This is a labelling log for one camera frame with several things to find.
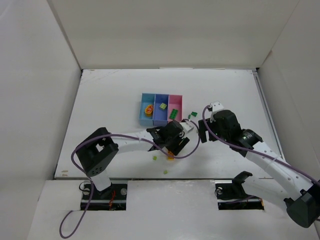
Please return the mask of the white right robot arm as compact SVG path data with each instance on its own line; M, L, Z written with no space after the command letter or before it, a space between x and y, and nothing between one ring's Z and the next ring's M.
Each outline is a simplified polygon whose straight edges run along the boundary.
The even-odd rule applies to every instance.
M207 105L199 120L202 143L219 141L259 166L274 183L267 184L251 172L243 171L233 178L235 192L255 196L284 209L300 227L309 228L320 220L320 182L309 174L288 164L251 129L241 128L236 115L222 107Z

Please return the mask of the yellow long 2x3 brick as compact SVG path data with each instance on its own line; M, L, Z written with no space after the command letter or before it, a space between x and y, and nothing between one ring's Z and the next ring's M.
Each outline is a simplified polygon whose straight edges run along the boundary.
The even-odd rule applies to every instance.
M175 160L175 156L171 151L167 152L167 160L168 161L174 161Z

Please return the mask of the dark green plate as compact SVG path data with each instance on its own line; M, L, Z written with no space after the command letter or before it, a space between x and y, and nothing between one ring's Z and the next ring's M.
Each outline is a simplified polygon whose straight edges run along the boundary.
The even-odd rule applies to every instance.
M178 112L179 112L178 109L173 108L170 115L169 115L169 119L175 120L178 115Z

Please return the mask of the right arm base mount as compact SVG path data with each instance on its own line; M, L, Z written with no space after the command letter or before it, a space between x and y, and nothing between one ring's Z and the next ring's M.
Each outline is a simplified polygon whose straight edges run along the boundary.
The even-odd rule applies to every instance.
M214 194L220 211L265 210L262 199L247 194L242 186L245 180L251 176L251 173L243 171L231 180L215 182Z

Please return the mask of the yellow butterfly round brick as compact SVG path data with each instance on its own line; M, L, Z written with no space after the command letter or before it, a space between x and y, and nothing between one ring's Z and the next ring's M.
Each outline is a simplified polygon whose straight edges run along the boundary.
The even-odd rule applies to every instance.
M153 116L153 112L154 112L154 105L153 104L149 104L145 107L144 109L144 115L147 118L151 118Z

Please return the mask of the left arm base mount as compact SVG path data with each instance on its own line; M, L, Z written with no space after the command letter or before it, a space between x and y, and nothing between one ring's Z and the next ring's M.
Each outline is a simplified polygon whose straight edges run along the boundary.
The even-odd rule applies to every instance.
M89 181L84 181L78 188L82 193L80 209L84 211L91 195L91 184ZM87 210L125 211L127 208L127 193L127 183L112 183L110 188L102 192L98 191L94 186L93 195Z

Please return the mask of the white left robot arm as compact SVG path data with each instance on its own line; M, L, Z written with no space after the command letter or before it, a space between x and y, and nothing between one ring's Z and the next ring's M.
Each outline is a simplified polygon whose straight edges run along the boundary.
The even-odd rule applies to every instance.
M190 121L176 120L165 126L128 134L110 133L105 127L100 127L75 148L71 157L78 158L83 173L99 193L108 192L112 182L107 167L117 154L162 151L166 148L176 156L190 141L187 134L193 129Z

